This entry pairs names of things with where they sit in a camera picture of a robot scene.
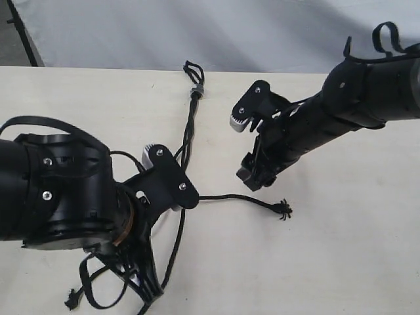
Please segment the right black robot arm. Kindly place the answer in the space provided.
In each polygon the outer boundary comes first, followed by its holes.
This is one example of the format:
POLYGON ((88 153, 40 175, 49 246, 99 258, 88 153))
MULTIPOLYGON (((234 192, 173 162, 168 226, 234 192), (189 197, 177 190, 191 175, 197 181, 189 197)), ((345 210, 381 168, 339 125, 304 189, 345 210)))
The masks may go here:
POLYGON ((382 129, 389 121, 419 118, 419 59, 362 64, 344 61, 320 92, 294 104, 255 81, 232 109, 237 132, 257 131, 237 176, 252 191, 273 184, 303 155, 360 129, 382 129))

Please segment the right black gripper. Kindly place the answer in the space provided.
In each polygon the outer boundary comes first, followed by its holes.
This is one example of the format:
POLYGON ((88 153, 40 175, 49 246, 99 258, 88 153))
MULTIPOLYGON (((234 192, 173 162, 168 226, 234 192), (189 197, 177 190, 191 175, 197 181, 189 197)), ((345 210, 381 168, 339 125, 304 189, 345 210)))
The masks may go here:
POLYGON ((236 173, 252 192, 271 186, 279 173, 305 154, 301 144, 305 122, 264 121, 254 131, 257 132, 254 147, 236 173))

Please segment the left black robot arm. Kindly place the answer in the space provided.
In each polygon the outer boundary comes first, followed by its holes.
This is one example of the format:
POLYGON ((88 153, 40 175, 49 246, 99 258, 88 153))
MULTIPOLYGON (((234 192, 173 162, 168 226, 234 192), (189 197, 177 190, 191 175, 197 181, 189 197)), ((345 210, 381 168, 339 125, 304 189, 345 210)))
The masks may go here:
POLYGON ((1 141, 1 240, 26 249, 82 249, 147 305, 163 294, 151 245, 154 210, 137 180, 114 179, 106 147, 73 135, 1 141))

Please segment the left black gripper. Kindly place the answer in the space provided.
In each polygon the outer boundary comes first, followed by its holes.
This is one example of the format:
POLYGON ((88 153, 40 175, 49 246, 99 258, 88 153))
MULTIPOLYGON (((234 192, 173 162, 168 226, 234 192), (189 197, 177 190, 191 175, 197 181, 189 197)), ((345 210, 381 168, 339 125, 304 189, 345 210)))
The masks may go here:
POLYGON ((101 184, 87 197, 92 220, 100 225, 104 239, 88 248, 83 281, 92 282, 104 270, 111 270, 144 302, 155 302, 163 295, 151 245, 158 214, 148 211, 150 204, 143 192, 134 193, 124 183, 101 184), (104 270, 89 274, 87 261, 93 257, 104 263, 104 270))

